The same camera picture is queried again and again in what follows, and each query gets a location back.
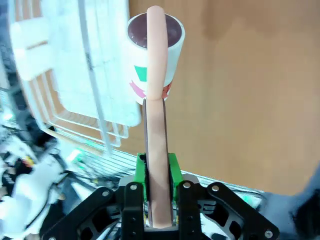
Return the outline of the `green right gripper right finger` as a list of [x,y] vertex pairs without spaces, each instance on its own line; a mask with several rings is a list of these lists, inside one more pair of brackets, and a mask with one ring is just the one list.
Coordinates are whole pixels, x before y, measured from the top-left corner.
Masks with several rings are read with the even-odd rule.
[[178,227],[171,240],[205,240],[201,215],[215,223],[232,240],[276,240],[279,229],[221,182],[207,187],[184,179],[175,154],[169,154],[173,198]]

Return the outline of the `green right gripper left finger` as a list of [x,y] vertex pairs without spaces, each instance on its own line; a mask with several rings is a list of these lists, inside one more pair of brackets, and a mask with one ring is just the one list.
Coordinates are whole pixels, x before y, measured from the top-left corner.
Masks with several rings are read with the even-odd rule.
[[136,159],[134,178],[113,191],[101,187],[44,233],[43,240],[96,240],[121,223],[122,240],[145,240],[146,154]]

